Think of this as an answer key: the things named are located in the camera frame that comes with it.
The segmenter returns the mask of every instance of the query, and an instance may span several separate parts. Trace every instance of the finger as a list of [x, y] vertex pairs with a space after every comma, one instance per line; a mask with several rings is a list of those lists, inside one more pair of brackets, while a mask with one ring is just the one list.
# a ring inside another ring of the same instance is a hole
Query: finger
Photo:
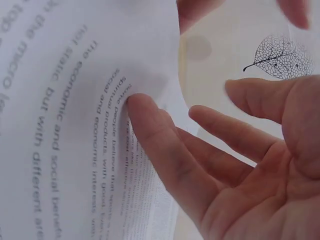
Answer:
[[[180, 32], [184, 33], [202, 17], [218, 8], [225, 0], [178, 0]], [[309, 0], [277, 0], [283, 13], [298, 28], [309, 27]]]
[[297, 80], [268, 81], [260, 78], [228, 80], [231, 101], [247, 114], [282, 123], [287, 97]]
[[166, 189], [200, 226], [218, 194], [214, 181], [196, 162], [150, 97], [131, 96], [127, 107], [134, 133]]
[[194, 106], [190, 117], [237, 153], [259, 163], [280, 139], [205, 106]]
[[283, 13], [298, 28], [309, 28], [309, 0], [277, 0]]
[[218, 8], [225, 0], [177, 0], [180, 33], [184, 33], [202, 17]]
[[178, 128], [178, 132], [184, 145], [204, 170], [229, 187], [240, 185], [254, 169], [182, 129]]

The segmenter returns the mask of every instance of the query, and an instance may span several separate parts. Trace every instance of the paper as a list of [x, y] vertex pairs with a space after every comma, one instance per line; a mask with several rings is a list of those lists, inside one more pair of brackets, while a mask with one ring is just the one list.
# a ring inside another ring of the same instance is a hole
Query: paper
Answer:
[[0, 3], [0, 239], [169, 240], [177, 204], [125, 101], [183, 129], [175, 0]]

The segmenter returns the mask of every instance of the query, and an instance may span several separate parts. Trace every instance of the black leaf drawing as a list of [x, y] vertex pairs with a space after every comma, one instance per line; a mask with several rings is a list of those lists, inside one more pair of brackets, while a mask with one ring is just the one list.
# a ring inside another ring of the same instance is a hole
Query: black leaf drawing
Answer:
[[255, 52], [253, 64], [278, 79], [311, 75], [315, 64], [306, 47], [285, 35], [266, 37]]

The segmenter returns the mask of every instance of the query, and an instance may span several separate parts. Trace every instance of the curled page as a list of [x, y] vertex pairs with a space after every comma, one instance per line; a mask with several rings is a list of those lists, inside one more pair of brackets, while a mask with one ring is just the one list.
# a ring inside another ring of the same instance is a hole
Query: curled page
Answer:
[[175, 0], [0, 3], [0, 239], [169, 240], [177, 205], [126, 112], [188, 129]]

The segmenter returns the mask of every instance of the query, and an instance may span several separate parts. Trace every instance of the skin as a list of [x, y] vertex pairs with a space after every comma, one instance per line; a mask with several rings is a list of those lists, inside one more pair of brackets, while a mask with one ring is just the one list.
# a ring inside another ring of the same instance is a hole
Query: skin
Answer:
[[[278, 2], [296, 26], [309, 26], [306, 1]], [[179, 1], [181, 30], [221, 3]], [[225, 90], [245, 113], [280, 124], [284, 140], [205, 106], [189, 116], [256, 167], [177, 128], [149, 96], [128, 99], [134, 132], [166, 189], [205, 240], [319, 240], [320, 76], [229, 80]]]
[[[177, 0], [180, 32], [183, 34], [198, 20], [218, 8], [225, 0]], [[298, 28], [309, 27], [308, 0], [277, 0], [287, 18]]]

